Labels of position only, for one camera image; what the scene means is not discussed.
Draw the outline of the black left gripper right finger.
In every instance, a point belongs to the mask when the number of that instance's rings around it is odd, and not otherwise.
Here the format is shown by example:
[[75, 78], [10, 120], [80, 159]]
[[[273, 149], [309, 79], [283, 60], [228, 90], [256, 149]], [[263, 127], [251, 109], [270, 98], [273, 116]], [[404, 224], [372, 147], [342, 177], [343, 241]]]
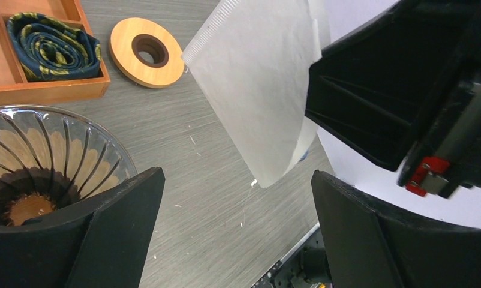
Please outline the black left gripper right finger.
[[481, 229], [410, 212], [324, 171], [311, 186], [335, 287], [481, 287]]

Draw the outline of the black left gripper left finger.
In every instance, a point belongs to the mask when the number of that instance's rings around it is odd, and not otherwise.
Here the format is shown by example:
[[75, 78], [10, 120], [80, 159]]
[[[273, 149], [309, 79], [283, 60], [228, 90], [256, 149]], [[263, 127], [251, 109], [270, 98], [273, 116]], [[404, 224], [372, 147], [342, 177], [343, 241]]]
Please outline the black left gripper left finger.
[[164, 184], [152, 167], [26, 225], [0, 226], [0, 287], [137, 287]]

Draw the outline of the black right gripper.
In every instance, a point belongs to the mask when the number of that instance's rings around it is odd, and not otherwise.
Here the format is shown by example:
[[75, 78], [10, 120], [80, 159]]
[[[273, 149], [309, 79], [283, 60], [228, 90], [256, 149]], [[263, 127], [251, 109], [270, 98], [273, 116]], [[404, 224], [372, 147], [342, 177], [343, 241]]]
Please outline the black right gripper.
[[311, 66], [306, 114], [390, 171], [424, 135], [398, 178], [414, 194], [481, 188], [481, 1], [360, 7], [374, 17]]

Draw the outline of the clear grey ribbed dripper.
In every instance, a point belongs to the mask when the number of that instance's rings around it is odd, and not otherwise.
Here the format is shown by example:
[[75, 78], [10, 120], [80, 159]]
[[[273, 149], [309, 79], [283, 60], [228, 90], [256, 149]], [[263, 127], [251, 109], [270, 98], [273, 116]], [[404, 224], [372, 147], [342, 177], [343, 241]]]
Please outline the clear grey ribbed dripper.
[[90, 119], [50, 106], [0, 106], [0, 226], [24, 194], [47, 196], [59, 210], [136, 173], [117, 138]]

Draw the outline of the white paper coffee filter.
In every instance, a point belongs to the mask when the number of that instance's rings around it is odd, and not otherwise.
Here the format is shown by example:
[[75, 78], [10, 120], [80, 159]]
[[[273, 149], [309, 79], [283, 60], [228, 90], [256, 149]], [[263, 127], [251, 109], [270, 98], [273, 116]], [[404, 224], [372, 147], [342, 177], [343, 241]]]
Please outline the white paper coffee filter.
[[182, 58], [261, 187], [302, 159], [309, 68], [330, 42], [322, 1], [220, 1]]

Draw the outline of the wooden ring holder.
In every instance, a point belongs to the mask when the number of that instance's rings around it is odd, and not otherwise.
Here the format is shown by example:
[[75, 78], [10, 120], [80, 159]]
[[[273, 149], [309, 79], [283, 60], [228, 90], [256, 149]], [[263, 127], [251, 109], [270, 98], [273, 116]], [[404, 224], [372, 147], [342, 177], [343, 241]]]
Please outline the wooden ring holder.
[[174, 36], [148, 19], [118, 22], [110, 34], [110, 54], [116, 66], [139, 85], [166, 88], [184, 72], [182, 49]]

